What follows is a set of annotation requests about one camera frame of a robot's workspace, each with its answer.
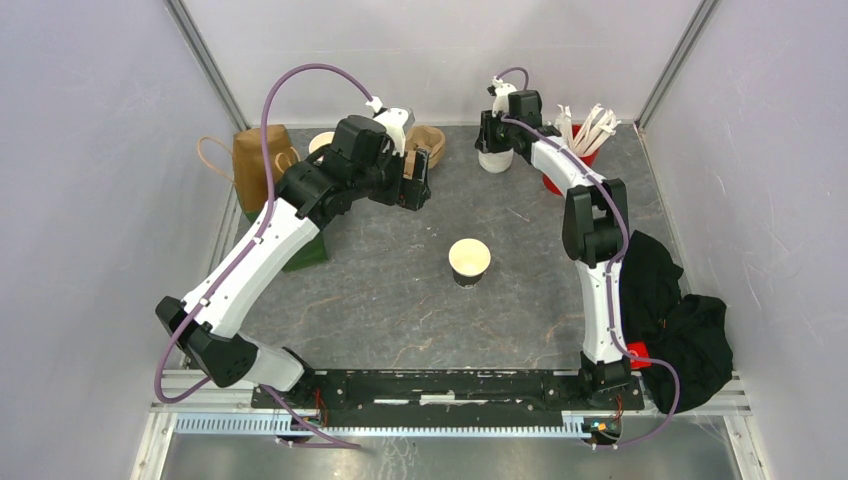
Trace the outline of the black paper coffee cup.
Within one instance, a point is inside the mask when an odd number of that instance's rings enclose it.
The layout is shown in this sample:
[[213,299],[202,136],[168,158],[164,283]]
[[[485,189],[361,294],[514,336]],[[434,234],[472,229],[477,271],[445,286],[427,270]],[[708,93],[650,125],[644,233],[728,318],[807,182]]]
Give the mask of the black paper coffee cup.
[[474,238],[456,241],[448,252],[453,279],[462,288],[476,285],[491,265],[491,261],[491,252],[487,245]]

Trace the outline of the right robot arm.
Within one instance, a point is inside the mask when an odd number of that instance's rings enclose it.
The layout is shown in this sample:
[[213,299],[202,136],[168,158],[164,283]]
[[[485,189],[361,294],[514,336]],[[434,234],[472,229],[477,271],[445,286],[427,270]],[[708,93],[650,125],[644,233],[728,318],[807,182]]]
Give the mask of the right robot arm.
[[537,91],[500,81],[487,91],[493,105],[481,114],[475,142],[481,157],[521,156],[565,200],[562,243],[576,263],[586,321],[577,392],[585,405],[602,408],[631,376],[619,293],[630,239],[626,187],[593,171],[571,151],[558,128],[543,120]]

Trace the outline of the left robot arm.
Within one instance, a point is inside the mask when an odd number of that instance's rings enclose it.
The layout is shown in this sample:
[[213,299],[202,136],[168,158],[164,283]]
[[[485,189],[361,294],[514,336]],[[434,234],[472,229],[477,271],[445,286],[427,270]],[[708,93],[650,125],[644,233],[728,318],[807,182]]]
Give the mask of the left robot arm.
[[155,314],[172,344],[207,380],[219,388],[239,381],[267,385],[295,408],[312,399],[314,381],[304,374],[305,363],[241,334],[241,325],[294,254],[354,201],[416,211],[429,199],[429,154],[405,148],[413,122],[404,108],[340,120],[330,143],[284,172],[260,219],[223,264],[183,298],[159,301]]

